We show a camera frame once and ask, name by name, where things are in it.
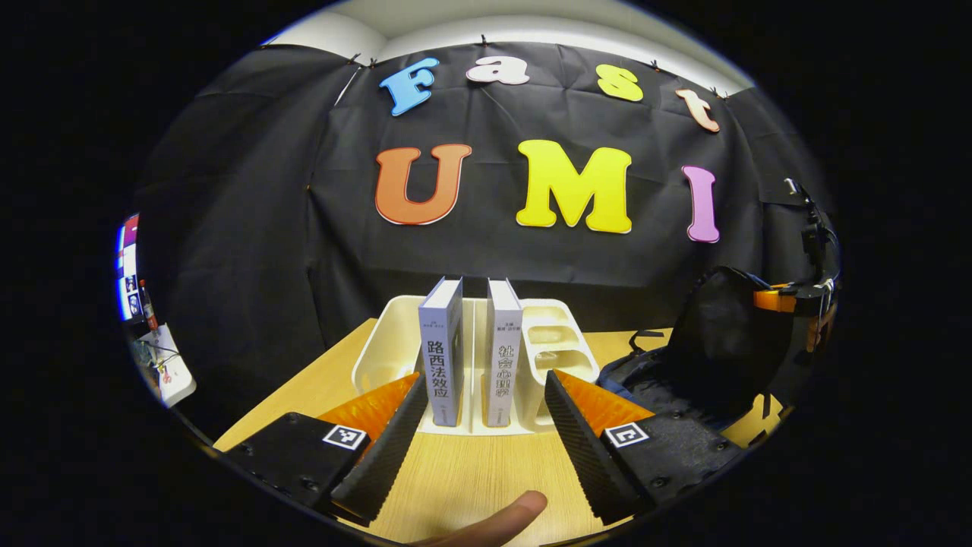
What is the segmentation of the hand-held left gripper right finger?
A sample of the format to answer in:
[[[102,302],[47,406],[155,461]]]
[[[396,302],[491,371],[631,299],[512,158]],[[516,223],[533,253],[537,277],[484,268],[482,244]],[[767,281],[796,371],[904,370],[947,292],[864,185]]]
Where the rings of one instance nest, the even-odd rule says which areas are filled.
[[[684,413],[653,413],[560,369],[544,400],[592,513],[611,525],[674,505],[743,449]]]

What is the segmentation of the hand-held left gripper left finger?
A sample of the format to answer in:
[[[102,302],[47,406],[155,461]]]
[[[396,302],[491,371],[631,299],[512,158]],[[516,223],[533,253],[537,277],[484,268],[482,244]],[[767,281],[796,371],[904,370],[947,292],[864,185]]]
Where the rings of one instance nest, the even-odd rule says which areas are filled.
[[[388,498],[428,405],[414,372],[323,415],[283,413],[225,457],[319,514],[371,525]]]

